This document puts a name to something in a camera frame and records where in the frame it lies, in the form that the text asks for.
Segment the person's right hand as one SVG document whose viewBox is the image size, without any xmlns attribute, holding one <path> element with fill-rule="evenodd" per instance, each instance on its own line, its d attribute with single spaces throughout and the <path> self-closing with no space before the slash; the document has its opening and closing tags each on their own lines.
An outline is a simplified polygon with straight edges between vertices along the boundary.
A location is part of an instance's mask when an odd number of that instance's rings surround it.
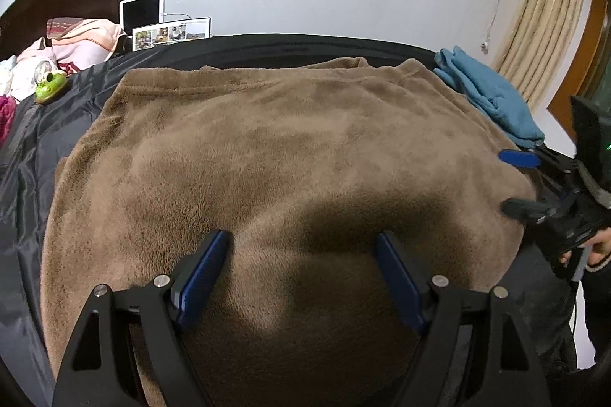
<svg viewBox="0 0 611 407">
<path fill-rule="evenodd" d="M 589 267 L 595 268 L 604 265 L 611 252 L 611 229 L 606 228 L 596 232 L 596 235 L 582 243 L 581 248 L 590 249 L 587 259 Z"/>
</svg>

